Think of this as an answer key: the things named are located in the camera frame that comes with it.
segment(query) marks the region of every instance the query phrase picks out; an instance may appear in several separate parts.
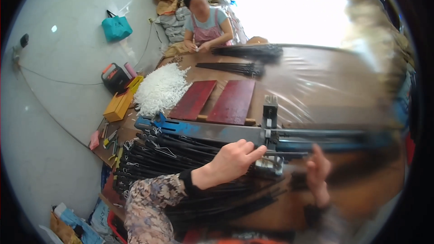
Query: light blue t-shirt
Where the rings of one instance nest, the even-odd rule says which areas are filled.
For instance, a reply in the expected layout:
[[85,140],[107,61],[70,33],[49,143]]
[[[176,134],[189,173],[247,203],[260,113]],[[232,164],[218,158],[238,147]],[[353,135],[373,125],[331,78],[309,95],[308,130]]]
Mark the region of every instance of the light blue t-shirt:
[[209,28],[214,27],[216,25],[215,20],[214,20],[214,17],[216,15],[215,12],[217,12],[217,20],[218,20],[218,24],[220,25],[221,23],[223,23],[224,20],[226,20],[226,18],[227,18],[226,13],[221,8],[215,8],[215,7],[210,6],[210,17],[208,18],[208,21],[206,21],[205,23],[201,23],[192,14],[192,15],[190,15],[189,18],[187,18],[187,21],[185,22],[185,28],[190,30],[191,32],[193,32],[194,27],[193,27],[193,21],[191,20],[192,17],[194,17],[196,25],[202,29],[209,29]]

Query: hand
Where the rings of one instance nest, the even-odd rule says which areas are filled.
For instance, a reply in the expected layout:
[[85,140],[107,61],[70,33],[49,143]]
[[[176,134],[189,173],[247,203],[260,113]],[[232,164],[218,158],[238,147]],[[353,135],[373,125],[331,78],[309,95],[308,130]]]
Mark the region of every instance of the hand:
[[313,156],[310,157],[306,163],[307,186],[315,198],[316,205],[322,208],[328,205],[330,201],[326,178],[332,169],[332,165],[330,161],[326,159],[318,144],[314,144],[312,150]]
[[211,49],[211,42],[206,41],[201,46],[199,46],[199,52],[206,53]]
[[187,44],[185,45],[185,47],[187,47],[188,51],[191,53],[196,52],[196,49],[198,48],[197,45],[195,45],[193,42],[187,42]]
[[191,171],[193,185],[207,189],[246,174],[250,164],[260,159],[267,151],[264,145],[256,150],[254,147],[253,142],[247,142],[245,139],[226,144],[210,163]]

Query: wooden table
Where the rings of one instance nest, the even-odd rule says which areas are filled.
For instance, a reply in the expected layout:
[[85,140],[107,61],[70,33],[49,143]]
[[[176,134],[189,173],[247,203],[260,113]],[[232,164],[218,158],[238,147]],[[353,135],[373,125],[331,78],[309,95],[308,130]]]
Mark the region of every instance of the wooden table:
[[[171,58],[164,59],[163,66]],[[228,80],[251,79],[245,76],[217,70],[196,68],[198,62],[248,62],[239,58],[221,57],[211,54],[187,54],[180,62],[180,69],[191,67],[187,72],[187,82],[217,80],[201,114],[207,115],[220,96]],[[279,97],[278,124],[293,128],[359,128],[371,125],[380,127],[388,121],[387,111],[378,108],[378,100],[385,100],[387,93],[372,74],[363,67],[362,61],[352,53],[334,49],[315,50],[309,46],[289,47],[285,49],[283,64],[266,66],[266,75],[256,78],[248,118],[262,121],[262,106],[265,94]],[[114,125],[120,125],[118,141],[135,138],[139,132],[134,128],[136,112],[127,111],[122,121],[109,124],[109,132]],[[382,168],[371,171],[360,179],[352,179],[345,185],[330,187],[332,201],[341,209],[343,215],[352,221],[372,218],[378,209],[397,195],[404,184],[404,153],[399,140],[394,145],[393,158]],[[105,150],[100,145],[94,153],[107,165],[111,149]],[[326,154],[333,168],[345,168],[348,164],[357,164],[366,159],[359,152],[346,154]],[[304,171],[303,160],[291,161],[285,167],[287,185],[293,171]],[[345,170],[342,179],[346,178]],[[264,230],[302,230],[306,227],[303,206],[312,203],[308,191],[286,192],[279,196],[279,201],[245,216],[232,224],[246,228]]]

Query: teal shopping bag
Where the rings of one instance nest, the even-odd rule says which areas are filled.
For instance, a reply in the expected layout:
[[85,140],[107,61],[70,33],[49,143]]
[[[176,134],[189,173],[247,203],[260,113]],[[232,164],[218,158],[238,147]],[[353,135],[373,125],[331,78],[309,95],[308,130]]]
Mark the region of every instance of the teal shopping bag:
[[109,18],[104,19],[101,23],[107,42],[123,40],[133,33],[125,16],[119,17],[108,10],[107,14]]

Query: black sleeve cuff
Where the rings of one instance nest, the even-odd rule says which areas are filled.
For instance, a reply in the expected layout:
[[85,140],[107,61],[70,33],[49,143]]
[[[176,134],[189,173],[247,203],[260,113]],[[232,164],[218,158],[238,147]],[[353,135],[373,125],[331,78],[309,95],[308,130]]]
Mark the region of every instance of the black sleeve cuff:
[[206,192],[193,185],[191,181],[191,171],[194,169],[188,169],[179,174],[179,179],[184,182],[185,193],[190,198],[203,198],[206,195]]
[[318,224],[321,215],[327,211],[328,208],[329,206],[321,209],[318,206],[312,204],[306,205],[304,207],[304,218],[306,219],[306,223],[309,228],[313,228]]

